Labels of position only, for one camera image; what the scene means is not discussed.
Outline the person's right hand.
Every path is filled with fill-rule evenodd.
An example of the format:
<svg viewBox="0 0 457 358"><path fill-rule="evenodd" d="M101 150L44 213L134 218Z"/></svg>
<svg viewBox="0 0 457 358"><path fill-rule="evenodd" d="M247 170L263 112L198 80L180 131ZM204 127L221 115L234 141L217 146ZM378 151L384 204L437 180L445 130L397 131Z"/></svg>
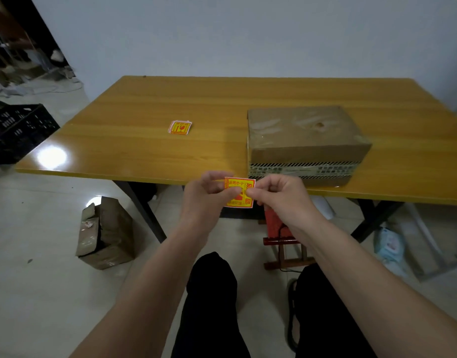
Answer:
<svg viewBox="0 0 457 358"><path fill-rule="evenodd" d="M298 177L271 174L258 180L255 187L269 191L269 200L256 202L273 209L298 241L306 240L315 223L323 218Z"/></svg>

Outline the person's left hand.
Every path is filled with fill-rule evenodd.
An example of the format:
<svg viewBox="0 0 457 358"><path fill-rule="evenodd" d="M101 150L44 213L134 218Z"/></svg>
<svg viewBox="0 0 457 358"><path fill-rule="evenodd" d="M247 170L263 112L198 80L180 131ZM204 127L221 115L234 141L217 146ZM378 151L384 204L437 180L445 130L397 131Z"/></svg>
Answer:
<svg viewBox="0 0 457 358"><path fill-rule="evenodd" d="M218 192L224 188L224 178L233 172L207 171L184 187L178 229L184 233L207 237L220 218L226 204L218 203Z"/></svg>

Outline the person's left forearm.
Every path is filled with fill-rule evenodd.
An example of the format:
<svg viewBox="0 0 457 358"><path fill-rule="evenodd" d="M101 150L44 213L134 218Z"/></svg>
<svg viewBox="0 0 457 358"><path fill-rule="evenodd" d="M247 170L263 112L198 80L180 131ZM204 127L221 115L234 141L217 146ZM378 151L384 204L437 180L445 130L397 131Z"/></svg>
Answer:
<svg viewBox="0 0 457 358"><path fill-rule="evenodd" d="M211 230L178 225L69 358L161 358L190 270Z"/></svg>

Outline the white plastic bag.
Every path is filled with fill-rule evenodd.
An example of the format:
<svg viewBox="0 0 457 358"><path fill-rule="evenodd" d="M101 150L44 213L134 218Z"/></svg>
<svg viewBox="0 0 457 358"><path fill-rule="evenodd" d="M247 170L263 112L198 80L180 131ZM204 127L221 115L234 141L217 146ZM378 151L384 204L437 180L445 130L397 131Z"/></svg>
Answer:
<svg viewBox="0 0 457 358"><path fill-rule="evenodd" d="M322 196L310 195L312 203L316 209L327 219L332 220L335 217L335 212L328 203L328 201Z"/></svg>

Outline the open cardboard box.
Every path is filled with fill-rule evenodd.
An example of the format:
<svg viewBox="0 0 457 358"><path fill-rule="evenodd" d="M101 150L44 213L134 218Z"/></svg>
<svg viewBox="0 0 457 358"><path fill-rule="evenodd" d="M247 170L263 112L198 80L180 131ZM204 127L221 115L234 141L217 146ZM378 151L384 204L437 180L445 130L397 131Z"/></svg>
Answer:
<svg viewBox="0 0 457 358"><path fill-rule="evenodd" d="M117 199L101 197L82 210L75 256L96 270L136 258L133 219Z"/></svg>

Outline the taped brown cardboard box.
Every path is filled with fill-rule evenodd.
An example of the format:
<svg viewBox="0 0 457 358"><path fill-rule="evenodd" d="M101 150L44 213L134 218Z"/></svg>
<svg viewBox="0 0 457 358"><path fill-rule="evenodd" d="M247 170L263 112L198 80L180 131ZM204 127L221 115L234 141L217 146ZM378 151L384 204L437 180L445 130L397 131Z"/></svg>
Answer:
<svg viewBox="0 0 457 358"><path fill-rule="evenodd" d="M340 106L251 109L248 178L298 177L308 187L345 186L372 148Z"/></svg>

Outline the yellow red sticker label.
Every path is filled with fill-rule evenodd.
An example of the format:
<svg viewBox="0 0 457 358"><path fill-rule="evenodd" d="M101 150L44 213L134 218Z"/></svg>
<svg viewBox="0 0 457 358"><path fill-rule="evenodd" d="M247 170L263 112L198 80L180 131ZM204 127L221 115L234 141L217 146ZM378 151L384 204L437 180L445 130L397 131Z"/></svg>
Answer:
<svg viewBox="0 0 457 358"><path fill-rule="evenodd" d="M231 187L240 187L241 192L232 200L230 200L225 206L228 208L237 208L237 209L251 209L253 208L254 200L246 195L246 190L248 188L255 187L255 179L244 179L244 178L234 178L234 177L225 177L224 178L224 188Z"/></svg>

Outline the black plastic crate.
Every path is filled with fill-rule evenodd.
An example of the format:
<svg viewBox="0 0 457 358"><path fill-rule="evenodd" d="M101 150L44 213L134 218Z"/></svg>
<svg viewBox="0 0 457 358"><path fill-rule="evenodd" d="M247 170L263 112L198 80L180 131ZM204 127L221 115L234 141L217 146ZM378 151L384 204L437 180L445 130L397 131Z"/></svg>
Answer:
<svg viewBox="0 0 457 358"><path fill-rule="evenodd" d="M0 102L0 165L19 162L59 128L42 104Z"/></svg>

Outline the wooden table with black legs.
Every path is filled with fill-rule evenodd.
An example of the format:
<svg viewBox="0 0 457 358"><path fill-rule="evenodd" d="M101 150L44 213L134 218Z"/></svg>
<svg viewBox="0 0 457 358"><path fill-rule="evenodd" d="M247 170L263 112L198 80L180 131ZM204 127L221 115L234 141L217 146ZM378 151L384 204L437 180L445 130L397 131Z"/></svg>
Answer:
<svg viewBox="0 0 457 358"><path fill-rule="evenodd" d="M362 242L403 204L457 205L457 116L408 78L123 76L14 169L112 180L160 242L155 184L283 173L358 200Z"/></svg>

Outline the person's right leg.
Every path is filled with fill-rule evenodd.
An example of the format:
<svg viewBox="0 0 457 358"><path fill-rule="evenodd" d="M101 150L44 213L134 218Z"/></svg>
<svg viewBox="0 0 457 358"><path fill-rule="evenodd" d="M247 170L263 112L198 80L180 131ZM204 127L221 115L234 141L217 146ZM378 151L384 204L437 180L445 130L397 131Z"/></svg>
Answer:
<svg viewBox="0 0 457 358"><path fill-rule="evenodd" d="M300 324L296 358L377 358L319 265L303 269L293 302Z"/></svg>

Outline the person's left leg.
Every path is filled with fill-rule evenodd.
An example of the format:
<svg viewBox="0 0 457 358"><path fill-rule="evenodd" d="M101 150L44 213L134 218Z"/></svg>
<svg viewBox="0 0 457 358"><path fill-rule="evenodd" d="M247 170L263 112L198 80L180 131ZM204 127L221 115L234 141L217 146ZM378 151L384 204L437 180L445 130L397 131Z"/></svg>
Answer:
<svg viewBox="0 0 457 358"><path fill-rule="evenodd" d="M250 358L237 323L237 279L217 252L198 258L186 285L171 358Z"/></svg>

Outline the person's right forearm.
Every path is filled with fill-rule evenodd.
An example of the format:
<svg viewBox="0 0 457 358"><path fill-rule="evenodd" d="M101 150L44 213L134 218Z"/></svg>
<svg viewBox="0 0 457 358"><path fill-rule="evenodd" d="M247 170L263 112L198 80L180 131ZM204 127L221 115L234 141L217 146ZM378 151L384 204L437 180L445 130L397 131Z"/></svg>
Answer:
<svg viewBox="0 0 457 358"><path fill-rule="evenodd" d="M457 321L316 216L291 226L379 358L457 358Z"/></svg>

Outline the red wooden stool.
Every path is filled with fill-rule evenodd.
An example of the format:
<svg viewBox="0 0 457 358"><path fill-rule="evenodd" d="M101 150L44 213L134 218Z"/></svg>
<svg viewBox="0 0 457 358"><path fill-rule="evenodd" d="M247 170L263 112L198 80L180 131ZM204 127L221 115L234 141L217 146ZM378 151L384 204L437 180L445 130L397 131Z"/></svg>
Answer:
<svg viewBox="0 0 457 358"><path fill-rule="evenodd" d="M278 248L276 260L264 263L264 269L291 271L291 268L315 264L315 258L308 256L307 248L294 237L288 226L281 221L276 212L273 209L265 209L264 213L267 237L263 238L263 245L276 246ZM286 245L300 245L301 257L287 259L285 257Z"/></svg>

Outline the blue white plastic packet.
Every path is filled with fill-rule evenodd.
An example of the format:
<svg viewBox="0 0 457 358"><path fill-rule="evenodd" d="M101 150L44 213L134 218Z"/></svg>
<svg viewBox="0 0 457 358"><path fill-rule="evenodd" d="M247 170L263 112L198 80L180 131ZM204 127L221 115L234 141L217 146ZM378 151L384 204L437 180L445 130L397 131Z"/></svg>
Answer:
<svg viewBox="0 0 457 358"><path fill-rule="evenodd" d="M374 235L374 253L382 265L395 275L402 276L404 269L405 242L401 235L388 229L380 228Z"/></svg>

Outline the stack of yellow red stickers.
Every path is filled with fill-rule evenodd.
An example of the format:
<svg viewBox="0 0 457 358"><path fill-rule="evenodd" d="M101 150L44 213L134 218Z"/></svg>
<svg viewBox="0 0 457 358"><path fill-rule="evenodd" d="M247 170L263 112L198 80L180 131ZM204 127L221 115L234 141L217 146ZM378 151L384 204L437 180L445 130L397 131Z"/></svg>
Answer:
<svg viewBox="0 0 457 358"><path fill-rule="evenodd" d="M175 135L188 135L191 126L191 121L175 120L172 121L171 125L169 126L168 133Z"/></svg>

